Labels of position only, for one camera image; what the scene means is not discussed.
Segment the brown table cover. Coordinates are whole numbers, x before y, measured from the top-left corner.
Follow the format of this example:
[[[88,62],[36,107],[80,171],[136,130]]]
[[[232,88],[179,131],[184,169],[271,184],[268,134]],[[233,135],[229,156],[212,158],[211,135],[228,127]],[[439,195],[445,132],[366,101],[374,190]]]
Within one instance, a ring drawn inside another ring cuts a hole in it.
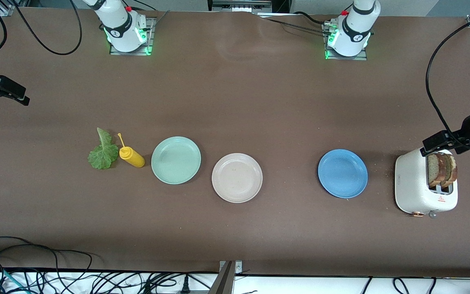
[[[93,11],[69,56],[38,45],[17,15],[0,74],[29,106],[0,98],[0,250],[16,236],[96,255],[107,270],[217,271],[242,260],[252,274],[470,276],[470,152],[457,156],[459,201],[414,217],[394,202],[396,158],[443,129],[429,102],[431,54],[463,18],[381,17],[367,61],[325,60],[323,38],[250,13],[170,12],[151,56],[111,56]],[[94,169],[97,128],[145,159]],[[201,151],[188,182],[155,177],[151,155],[184,136]],[[333,149],[368,171],[351,199],[317,176]],[[261,166],[250,201],[211,183],[224,156]]]

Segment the brown bread slice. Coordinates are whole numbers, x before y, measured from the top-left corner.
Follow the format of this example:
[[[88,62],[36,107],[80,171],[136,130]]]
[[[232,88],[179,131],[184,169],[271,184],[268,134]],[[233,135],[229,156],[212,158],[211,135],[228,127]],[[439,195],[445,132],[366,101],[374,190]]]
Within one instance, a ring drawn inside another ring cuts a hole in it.
[[[456,180],[458,176],[458,167],[457,167],[457,162],[455,158],[451,154],[446,155],[448,158],[448,178],[445,180],[445,182],[442,184],[443,187],[448,187],[452,185]]]
[[[444,153],[433,153],[426,157],[427,179],[430,189],[440,185],[450,177],[449,155]]]

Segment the yellow mustard squeeze bottle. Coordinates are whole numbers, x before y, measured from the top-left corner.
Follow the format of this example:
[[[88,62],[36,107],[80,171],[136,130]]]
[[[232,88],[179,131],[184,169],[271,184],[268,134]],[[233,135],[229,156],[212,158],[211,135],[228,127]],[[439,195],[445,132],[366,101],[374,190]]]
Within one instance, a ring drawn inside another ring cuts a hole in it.
[[[139,153],[137,153],[132,147],[126,146],[122,135],[120,133],[117,134],[122,147],[119,149],[119,156],[121,159],[125,160],[125,162],[131,164],[134,167],[141,168],[145,166],[145,159]]]

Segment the mint green plate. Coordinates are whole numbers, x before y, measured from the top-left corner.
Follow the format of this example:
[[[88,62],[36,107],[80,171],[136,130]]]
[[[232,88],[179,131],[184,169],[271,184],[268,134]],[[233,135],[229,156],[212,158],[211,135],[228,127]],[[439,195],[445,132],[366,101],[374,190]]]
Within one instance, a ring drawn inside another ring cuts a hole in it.
[[[163,140],[151,155],[151,168],[155,177],[170,185],[188,182],[200,169],[201,162],[199,147],[184,136]]]

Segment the beige plate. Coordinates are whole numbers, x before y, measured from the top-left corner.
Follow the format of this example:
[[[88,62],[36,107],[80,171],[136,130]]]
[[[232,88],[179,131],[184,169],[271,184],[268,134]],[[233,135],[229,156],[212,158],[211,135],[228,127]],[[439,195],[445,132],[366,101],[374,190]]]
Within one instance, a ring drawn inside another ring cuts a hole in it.
[[[258,162],[244,153],[231,153],[216,162],[211,173],[216,194],[230,203],[244,203],[260,191],[263,173]]]

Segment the aluminium profile post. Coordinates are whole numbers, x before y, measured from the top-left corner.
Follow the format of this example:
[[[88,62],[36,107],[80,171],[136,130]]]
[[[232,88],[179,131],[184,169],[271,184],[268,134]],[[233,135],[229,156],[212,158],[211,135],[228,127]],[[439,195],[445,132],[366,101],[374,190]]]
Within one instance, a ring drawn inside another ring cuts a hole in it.
[[[242,261],[220,261],[219,274],[208,294],[233,294],[235,276],[243,270]]]

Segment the green lettuce leaf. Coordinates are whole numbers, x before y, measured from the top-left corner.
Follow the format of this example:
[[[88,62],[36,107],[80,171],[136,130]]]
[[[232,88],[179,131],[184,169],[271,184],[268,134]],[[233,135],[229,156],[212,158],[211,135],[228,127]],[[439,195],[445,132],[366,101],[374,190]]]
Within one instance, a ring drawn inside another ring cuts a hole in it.
[[[109,169],[119,157],[119,147],[112,136],[104,129],[97,128],[100,143],[89,152],[87,160],[94,169]]]

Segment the blue plate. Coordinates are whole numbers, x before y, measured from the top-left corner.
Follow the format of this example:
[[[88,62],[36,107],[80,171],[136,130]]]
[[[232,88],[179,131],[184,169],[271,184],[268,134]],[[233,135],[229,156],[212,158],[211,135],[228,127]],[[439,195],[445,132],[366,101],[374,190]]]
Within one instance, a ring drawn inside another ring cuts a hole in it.
[[[364,161],[347,149],[333,149],[325,153],[319,160],[317,176],[330,195],[341,199],[360,195],[368,184]]]

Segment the white toaster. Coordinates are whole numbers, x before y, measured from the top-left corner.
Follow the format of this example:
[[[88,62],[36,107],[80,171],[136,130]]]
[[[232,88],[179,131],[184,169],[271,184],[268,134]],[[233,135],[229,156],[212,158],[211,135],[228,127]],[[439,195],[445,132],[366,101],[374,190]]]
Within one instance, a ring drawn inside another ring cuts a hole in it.
[[[437,184],[429,188],[428,160],[420,149],[399,156],[395,163],[394,199],[400,210],[412,216],[429,215],[454,209],[458,203],[458,184],[452,182],[447,188]]]

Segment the black device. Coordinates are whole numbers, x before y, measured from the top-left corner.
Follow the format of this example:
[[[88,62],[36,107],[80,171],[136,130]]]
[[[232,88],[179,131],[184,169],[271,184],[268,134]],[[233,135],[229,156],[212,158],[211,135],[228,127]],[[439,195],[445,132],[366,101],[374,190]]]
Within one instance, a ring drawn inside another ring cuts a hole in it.
[[[218,12],[272,13],[272,0],[207,0],[208,9]]]

